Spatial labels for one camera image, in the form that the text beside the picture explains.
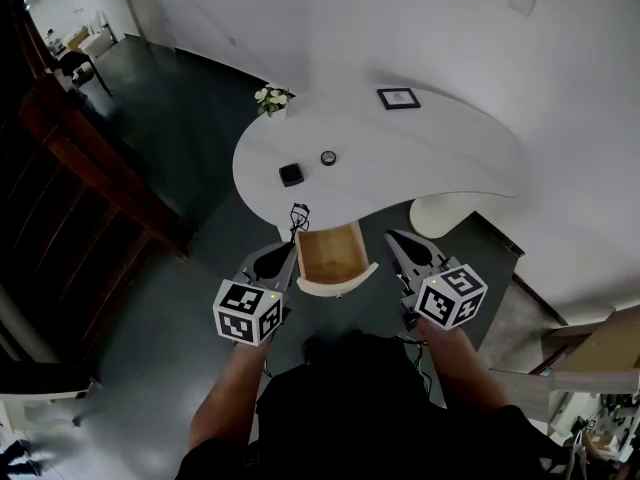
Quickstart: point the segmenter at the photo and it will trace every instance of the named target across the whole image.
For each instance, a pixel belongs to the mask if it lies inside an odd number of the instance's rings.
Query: white wall
[[[160,1],[178,46],[295,92],[413,83],[496,117],[530,165],[483,210],[518,273],[561,311],[640,295],[640,0]]]
[[[76,9],[83,11],[74,14]],[[35,0],[29,12],[43,37],[53,28],[56,37],[63,39],[78,26],[92,21],[97,10],[107,18],[116,39],[123,39],[125,32],[137,35],[125,0]]]

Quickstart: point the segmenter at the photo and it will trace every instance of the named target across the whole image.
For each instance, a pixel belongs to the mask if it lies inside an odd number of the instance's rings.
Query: black box
[[[293,187],[304,181],[304,174],[298,164],[289,164],[280,167],[280,179],[285,187]]]

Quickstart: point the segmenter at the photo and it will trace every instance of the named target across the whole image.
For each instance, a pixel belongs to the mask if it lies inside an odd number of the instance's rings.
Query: person's left arm
[[[249,444],[258,387],[270,343],[268,339],[259,347],[242,343],[235,346],[224,372],[191,421],[189,451],[209,439],[220,439],[242,448]]]

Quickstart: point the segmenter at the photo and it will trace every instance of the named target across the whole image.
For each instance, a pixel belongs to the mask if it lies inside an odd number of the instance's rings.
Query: black square object
[[[254,288],[249,288],[241,284],[234,284],[220,301],[220,306],[253,315],[260,303],[262,293],[261,290],[255,290]]]
[[[420,108],[420,102],[413,91],[408,87],[397,89],[378,89],[378,96],[382,100],[384,108],[396,110],[402,108]]]
[[[442,279],[461,297],[469,295],[482,287],[480,281],[464,267],[442,274]]]
[[[280,179],[285,187],[293,187],[304,181],[304,174],[298,164],[289,164],[280,167]]]
[[[460,303],[458,314],[453,321],[453,325],[458,325],[459,323],[466,322],[467,320],[473,318],[478,312],[478,308],[480,307],[480,302],[482,302],[483,296],[484,293],[479,293],[478,295],[474,295],[468,300],[462,301]]]
[[[445,297],[430,286],[426,286],[420,306],[416,307],[416,311],[442,325],[446,325],[455,305],[455,301],[449,297]]]
[[[277,301],[269,311],[262,315],[258,320],[258,328],[260,329],[260,341],[273,331],[282,321],[280,312],[280,301]]]
[[[236,315],[228,315],[222,311],[218,312],[220,318],[220,332],[232,340],[240,339],[253,343],[253,325],[251,320],[240,318]]]

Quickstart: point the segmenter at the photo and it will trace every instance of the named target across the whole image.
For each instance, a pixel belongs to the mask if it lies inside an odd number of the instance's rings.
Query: human arm
[[[417,325],[429,343],[447,407],[488,416],[509,405],[506,394],[480,362],[460,327],[444,331],[424,318]]]
[[[208,439],[247,446],[270,343],[268,339],[258,347],[242,343],[235,346],[224,372],[191,421],[189,451]]]

